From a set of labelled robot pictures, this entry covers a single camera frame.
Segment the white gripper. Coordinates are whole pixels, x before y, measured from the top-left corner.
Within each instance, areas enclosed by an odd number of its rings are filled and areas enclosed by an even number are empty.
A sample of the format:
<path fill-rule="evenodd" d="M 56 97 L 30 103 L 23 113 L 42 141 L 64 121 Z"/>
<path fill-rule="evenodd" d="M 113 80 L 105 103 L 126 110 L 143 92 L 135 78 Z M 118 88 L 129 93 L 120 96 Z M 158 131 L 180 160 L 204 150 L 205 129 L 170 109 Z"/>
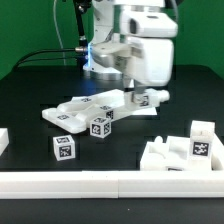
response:
<path fill-rule="evenodd" d="M 136 80 L 133 101 L 144 102 L 145 86 L 165 86 L 170 80 L 171 38 L 177 31 L 177 23 L 165 13 L 122 13 L 120 34 L 125 36 L 124 42 L 94 44 L 91 55 L 103 67 L 113 67 Z"/>

